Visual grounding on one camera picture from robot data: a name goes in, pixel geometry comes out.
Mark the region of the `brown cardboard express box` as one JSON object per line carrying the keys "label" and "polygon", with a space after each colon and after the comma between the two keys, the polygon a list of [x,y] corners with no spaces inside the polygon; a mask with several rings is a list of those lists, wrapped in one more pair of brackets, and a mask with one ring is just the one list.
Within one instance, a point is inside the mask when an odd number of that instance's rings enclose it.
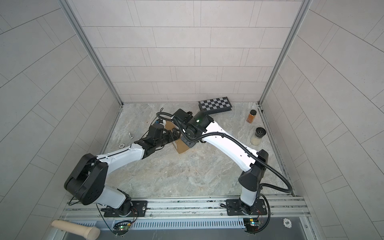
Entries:
{"label": "brown cardboard express box", "polygon": [[[173,124],[172,122],[166,121],[165,128],[167,130],[173,131],[174,129],[178,130],[177,126]],[[172,142],[173,146],[175,147],[176,151],[179,154],[182,154],[186,151],[188,151],[190,148],[181,140],[181,137],[179,139]]]}

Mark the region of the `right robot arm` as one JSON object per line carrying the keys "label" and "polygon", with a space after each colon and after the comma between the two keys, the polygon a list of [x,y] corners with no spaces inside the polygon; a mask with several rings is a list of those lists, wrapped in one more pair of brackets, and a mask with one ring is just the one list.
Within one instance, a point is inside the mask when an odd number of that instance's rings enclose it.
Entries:
{"label": "right robot arm", "polygon": [[181,130],[187,144],[193,146],[202,137],[203,142],[213,145],[239,166],[242,170],[239,177],[242,186],[240,201],[247,207],[253,206],[260,197],[260,184],[267,169],[254,159],[258,152],[229,135],[211,116],[203,112],[193,116],[179,109],[171,120]]}

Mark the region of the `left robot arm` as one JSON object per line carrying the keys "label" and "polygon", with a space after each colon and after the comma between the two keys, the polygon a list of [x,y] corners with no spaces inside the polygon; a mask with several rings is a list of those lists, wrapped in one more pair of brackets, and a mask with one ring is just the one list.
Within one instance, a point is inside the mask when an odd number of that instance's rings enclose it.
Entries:
{"label": "left robot arm", "polygon": [[129,196],[106,187],[107,176],[129,163],[147,158],[158,148],[179,138],[177,129],[167,130],[162,124],[153,124],[144,138],[124,149],[104,155],[82,156],[65,181],[64,188],[85,206],[95,203],[118,209],[128,201]]}

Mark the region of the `black white chessboard box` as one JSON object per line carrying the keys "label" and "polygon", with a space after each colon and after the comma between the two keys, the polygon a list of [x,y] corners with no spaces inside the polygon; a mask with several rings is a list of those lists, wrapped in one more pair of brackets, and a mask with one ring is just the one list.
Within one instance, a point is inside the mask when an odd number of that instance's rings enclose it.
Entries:
{"label": "black white chessboard box", "polygon": [[216,114],[232,110],[232,104],[227,97],[199,101],[199,109],[206,114]]}

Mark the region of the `orange spice bottle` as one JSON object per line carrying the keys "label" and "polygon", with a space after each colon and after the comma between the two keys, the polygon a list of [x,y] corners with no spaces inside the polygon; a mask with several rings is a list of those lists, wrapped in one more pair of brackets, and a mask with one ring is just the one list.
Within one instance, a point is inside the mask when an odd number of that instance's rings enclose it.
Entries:
{"label": "orange spice bottle", "polygon": [[247,118],[247,122],[251,124],[254,121],[256,115],[257,115],[256,110],[250,110],[250,113],[249,113],[248,118]]}

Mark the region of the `white spice jar black lid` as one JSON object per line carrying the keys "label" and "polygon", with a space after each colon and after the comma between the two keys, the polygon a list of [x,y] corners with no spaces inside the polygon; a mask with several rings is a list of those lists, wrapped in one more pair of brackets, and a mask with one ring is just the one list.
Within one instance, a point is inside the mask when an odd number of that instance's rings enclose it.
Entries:
{"label": "white spice jar black lid", "polygon": [[261,142],[263,137],[266,135],[266,130],[262,127],[258,127],[255,130],[255,133],[251,137],[251,143],[254,146],[258,146]]}

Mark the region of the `left green circuit board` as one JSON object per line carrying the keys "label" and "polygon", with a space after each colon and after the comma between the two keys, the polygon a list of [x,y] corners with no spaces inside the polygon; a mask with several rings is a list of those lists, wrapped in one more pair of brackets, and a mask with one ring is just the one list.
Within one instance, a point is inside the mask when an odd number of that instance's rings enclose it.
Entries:
{"label": "left green circuit board", "polygon": [[114,225],[115,231],[128,231],[132,225],[132,221],[121,221]]}

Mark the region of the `green circuit board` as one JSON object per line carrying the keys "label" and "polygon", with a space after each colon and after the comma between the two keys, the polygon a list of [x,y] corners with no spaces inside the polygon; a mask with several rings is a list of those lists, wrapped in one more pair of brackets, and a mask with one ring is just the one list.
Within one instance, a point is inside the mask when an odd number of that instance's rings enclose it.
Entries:
{"label": "green circuit board", "polygon": [[132,221],[121,221],[114,225],[115,231],[128,231],[132,225]]}
{"label": "green circuit board", "polygon": [[254,233],[260,228],[261,222],[258,219],[243,219],[246,232]]}

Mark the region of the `right green circuit board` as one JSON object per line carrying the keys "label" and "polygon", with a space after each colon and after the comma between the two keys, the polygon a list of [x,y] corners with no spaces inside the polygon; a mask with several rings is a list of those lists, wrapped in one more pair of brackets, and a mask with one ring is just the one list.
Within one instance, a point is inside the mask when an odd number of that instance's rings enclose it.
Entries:
{"label": "right green circuit board", "polygon": [[258,219],[243,219],[246,232],[254,233],[260,228],[261,222]]}

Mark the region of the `white round sticker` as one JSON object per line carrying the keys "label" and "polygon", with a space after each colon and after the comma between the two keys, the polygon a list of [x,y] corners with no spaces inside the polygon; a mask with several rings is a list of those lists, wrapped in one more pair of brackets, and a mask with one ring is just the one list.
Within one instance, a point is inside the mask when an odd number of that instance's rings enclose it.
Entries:
{"label": "white round sticker", "polygon": [[288,229],[292,228],[292,221],[290,219],[284,218],[283,219],[283,224]]}

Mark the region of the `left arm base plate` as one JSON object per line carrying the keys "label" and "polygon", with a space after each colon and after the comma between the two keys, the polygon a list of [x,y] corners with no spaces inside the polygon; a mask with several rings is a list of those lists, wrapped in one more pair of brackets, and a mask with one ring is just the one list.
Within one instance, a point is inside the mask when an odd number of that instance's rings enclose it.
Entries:
{"label": "left arm base plate", "polygon": [[125,217],[144,217],[146,214],[148,201],[129,201],[123,203],[119,209],[110,206],[101,209],[104,217],[107,218],[125,218]]}

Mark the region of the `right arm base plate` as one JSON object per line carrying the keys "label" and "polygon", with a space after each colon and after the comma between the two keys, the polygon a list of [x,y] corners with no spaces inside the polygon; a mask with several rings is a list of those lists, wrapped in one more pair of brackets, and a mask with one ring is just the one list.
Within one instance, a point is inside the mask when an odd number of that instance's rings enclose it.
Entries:
{"label": "right arm base plate", "polygon": [[227,199],[225,206],[229,216],[266,216],[268,214],[267,204],[263,199],[256,199],[252,206],[248,206],[240,199]]}

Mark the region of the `aluminium mounting rail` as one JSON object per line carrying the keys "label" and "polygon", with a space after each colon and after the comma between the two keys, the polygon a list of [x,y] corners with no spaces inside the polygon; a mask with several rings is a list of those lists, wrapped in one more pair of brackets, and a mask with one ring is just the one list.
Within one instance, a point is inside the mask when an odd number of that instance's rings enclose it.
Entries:
{"label": "aluminium mounting rail", "polygon": [[[266,195],[266,201],[259,199],[250,217],[308,217],[310,211],[302,197],[290,195]],[[232,197],[198,198],[150,198],[133,199],[132,206],[139,220],[160,219],[205,219],[205,218],[245,218],[240,210],[240,200]],[[102,206],[91,204],[65,205],[59,214],[60,220],[96,221],[121,220],[115,214],[105,214]]]}

